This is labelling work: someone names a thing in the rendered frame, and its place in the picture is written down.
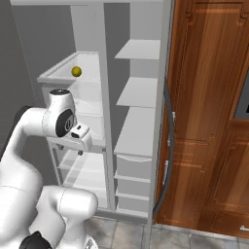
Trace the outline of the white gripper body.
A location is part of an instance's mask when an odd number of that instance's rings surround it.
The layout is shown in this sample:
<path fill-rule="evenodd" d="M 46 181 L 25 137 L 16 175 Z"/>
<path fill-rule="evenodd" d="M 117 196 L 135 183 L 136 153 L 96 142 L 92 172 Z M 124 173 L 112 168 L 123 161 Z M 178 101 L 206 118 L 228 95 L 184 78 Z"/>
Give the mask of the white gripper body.
<path fill-rule="evenodd" d="M 48 140 L 59 146 L 76 151 L 89 152 L 92 147 L 92 139 L 89 132 L 82 139 L 64 136 L 61 138 L 49 137 Z"/>

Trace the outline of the large white fridge shelf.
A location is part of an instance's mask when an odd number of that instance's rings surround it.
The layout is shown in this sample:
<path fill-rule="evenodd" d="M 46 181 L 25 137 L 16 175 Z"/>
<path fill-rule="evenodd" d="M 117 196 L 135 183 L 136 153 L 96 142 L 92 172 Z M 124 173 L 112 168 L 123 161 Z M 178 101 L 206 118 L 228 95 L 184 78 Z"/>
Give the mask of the large white fridge shelf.
<path fill-rule="evenodd" d="M 153 154 L 156 110 L 130 107 L 114 152 L 150 158 Z"/>

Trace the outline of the white fridge drawer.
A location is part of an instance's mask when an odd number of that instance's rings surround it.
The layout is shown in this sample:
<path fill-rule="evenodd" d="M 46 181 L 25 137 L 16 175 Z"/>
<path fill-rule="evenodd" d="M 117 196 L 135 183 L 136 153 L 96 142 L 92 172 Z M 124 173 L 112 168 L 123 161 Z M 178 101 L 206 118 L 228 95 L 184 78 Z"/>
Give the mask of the white fridge drawer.
<path fill-rule="evenodd" d="M 149 179 L 151 167 L 151 158 L 117 155 L 117 173 L 121 176 Z"/>

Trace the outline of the clear glass fridge shelf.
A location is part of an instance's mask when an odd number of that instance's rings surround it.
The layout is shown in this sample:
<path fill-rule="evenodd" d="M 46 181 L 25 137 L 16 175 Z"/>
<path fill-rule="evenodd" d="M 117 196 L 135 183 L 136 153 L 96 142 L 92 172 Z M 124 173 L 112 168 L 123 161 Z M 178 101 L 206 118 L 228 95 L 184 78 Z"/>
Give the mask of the clear glass fridge shelf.
<path fill-rule="evenodd" d="M 82 69 L 79 77 L 72 75 L 72 68 Z M 41 74 L 37 81 L 45 84 L 68 84 L 75 82 L 100 82 L 99 55 L 97 52 L 75 52 Z"/>

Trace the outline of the grey fridge door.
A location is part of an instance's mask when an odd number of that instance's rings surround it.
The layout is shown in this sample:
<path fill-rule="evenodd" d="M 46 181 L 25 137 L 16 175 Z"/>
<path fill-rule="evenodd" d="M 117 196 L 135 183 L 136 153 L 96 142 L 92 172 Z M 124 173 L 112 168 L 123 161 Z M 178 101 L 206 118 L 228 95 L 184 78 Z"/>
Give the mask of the grey fridge door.
<path fill-rule="evenodd" d="M 157 175 L 158 165 L 160 159 L 160 133 L 161 126 L 163 125 L 163 113 L 164 113 L 164 78 L 167 74 L 168 60 L 170 54 L 170 42 L 171 42 L 171 27 L 174 13 L 175 0 L 163 0 L 162 5 L 162 20 L 161 20 L 161 37 L 160 37 L 160 62 L 158 73 L 158 88 L 157 88 L 157 100 L 156 100 L 156 114 L 155 114 L 155 127 L 154 127 L 154 141 L 153 141 L 153 157 L 152 157 L 152 169 L 151 169 L 151 186 L 149 195 L 149 209 L 147 226 L 144 230 L 144 237 L 142 239 L 141 249 L 150 249 L 150 238 L 153 224 L 153 208 L 156 200 L 157 190 Z"/>

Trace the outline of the small white fridge shelf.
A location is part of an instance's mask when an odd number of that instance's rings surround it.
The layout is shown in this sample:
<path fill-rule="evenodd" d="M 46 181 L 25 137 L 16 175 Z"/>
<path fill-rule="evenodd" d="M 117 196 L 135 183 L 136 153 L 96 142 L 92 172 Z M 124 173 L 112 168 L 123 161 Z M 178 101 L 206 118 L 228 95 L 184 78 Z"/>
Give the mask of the small white fridge shelf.
<path fill-rule="evenodd" d="M 117 53 L 116 58 L 159 59 L 160 58 L 160 40 L 130 39 Z"/>

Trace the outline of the white open fridge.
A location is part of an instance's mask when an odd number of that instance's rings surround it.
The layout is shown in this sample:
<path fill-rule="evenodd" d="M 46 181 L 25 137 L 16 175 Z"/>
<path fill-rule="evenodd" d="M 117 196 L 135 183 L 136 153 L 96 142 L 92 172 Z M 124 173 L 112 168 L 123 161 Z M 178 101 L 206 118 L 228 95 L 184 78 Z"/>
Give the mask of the white open fridge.
<path fill-rule="evenodd" d="M 130 106 L 117 102 L 130 77 L 158 79 L 160 59 L 123 59 L 130 39 L 160 40 L 163 0 L 11 0 L 31 82 L 40 103 L 52 89 L 69 89 L 76 117 L 92 147 L 78 151 L 47 141 L 59 185 L 98 197 L 97 214 L 145 224 L 151 177 L 121 176 L 114 152 Z M 39 83 L 37 78 L 75 52 L 97 52 L 100 82 Z M 135 155 L 121 155 L 146 158 Z"/>

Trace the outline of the low wooden cupboard door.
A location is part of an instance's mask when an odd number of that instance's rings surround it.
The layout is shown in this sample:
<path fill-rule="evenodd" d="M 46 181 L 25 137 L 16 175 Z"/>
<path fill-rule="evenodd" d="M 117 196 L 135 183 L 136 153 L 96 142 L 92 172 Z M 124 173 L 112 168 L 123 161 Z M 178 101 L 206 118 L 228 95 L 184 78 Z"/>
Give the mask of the low wooden cupboard door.
<path fill-rule="evenodd" d="M 214 136 L 208 142 L 175 142 L 171 177 L 157 214 L 158 224 L 196 227 L 215 151 Z"/>

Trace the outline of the tall wooden cupboard door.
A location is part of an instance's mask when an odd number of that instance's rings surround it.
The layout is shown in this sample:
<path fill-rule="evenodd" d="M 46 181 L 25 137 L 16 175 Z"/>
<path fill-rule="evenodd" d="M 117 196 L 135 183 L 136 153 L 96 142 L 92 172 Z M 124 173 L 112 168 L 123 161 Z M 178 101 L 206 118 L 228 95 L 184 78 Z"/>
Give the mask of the tall wooden cupboard door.
<path fill-rule="evenodd" d="M 249 0 L 180 0 L 179 10 L 175 136 L 207 143 L 226 112 L 231 76 L 244 50 Z"/>

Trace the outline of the wide wooden cupboard door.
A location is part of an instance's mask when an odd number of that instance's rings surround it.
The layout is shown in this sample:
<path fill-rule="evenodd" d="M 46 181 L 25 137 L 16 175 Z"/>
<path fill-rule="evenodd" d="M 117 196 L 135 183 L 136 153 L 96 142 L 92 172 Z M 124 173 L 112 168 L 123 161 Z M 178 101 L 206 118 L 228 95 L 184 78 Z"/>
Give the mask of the wide wooden cupboard door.
<path fill-rule="evenodd" d="M 249 121 L 228 122 L 197 228 L 249 239 Z"/>

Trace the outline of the dark built-in oven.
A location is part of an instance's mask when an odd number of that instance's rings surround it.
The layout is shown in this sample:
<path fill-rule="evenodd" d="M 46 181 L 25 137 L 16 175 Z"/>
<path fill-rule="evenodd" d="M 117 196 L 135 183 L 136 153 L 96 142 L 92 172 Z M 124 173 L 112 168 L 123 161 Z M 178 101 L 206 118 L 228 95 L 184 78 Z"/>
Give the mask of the dark built-in oven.
<path fill-rule="evenodd" d="M 246 73 L 234 117 L 240 120 L 249 120 L 249 69 Z"/>

